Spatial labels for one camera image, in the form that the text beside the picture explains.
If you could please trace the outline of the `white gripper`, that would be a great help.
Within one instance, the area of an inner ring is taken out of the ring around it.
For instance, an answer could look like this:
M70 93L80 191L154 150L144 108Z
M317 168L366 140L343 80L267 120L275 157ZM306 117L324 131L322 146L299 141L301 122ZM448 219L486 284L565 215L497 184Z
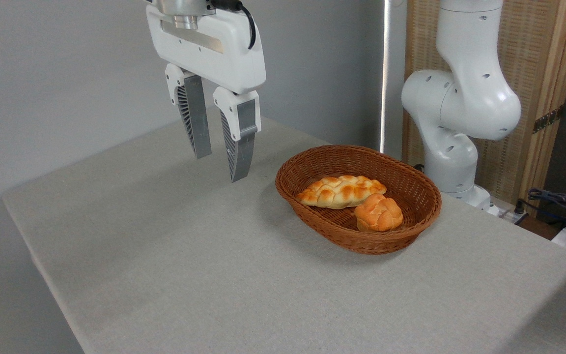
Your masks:
M179 108L195 157L212 153L205 78L219 85L213 98L222 118L231 181L247 177L255 135L261 131L260 98L255 90L266 80L258 27L252 33L245 13L222 9L199 17L196 30L178 29L153 5L146 7L146 16L155 50L169 62L165 75L170 100Z

